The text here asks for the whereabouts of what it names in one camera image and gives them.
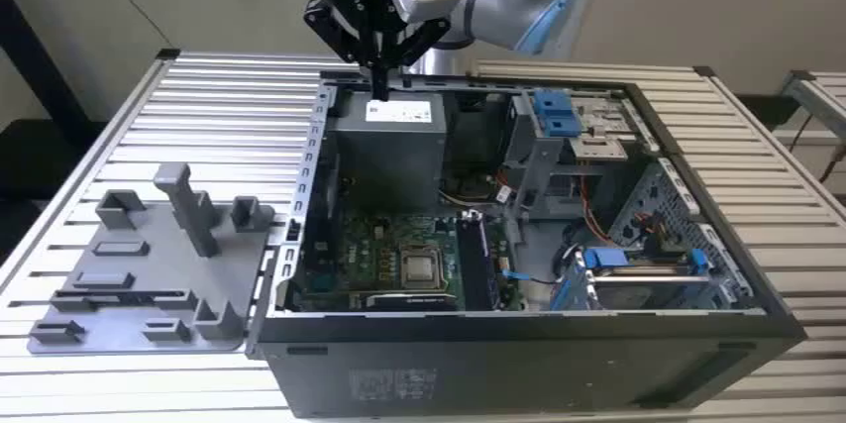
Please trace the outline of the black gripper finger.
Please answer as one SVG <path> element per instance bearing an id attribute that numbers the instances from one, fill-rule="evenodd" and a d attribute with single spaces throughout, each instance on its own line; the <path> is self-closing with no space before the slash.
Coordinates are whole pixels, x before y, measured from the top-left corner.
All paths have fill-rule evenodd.
<path id="1" fill-rule="evenodd" d="M 400 66 L 410 66 L 438 43 L 451 28 L 447 18 L 427 20 L 414 33 L 398 41 L 399 30 L 382 33 L 380 41 L 380 100 L 388 100 L 388 73 Z"/>
<path id="2" fill-rule="evenodd" d="M 310 0 L 303 19 L 338 57 L 347 63 L 355 62 L 368 71 L 371 97 L 380 100 L 382 64 L 367 4 L 362 0 L 352 0 L 352 14 L 347 21 L 352 24 L 355 34 L 343 26 L 336 13 L 342 11 L 332 0 Z"/>

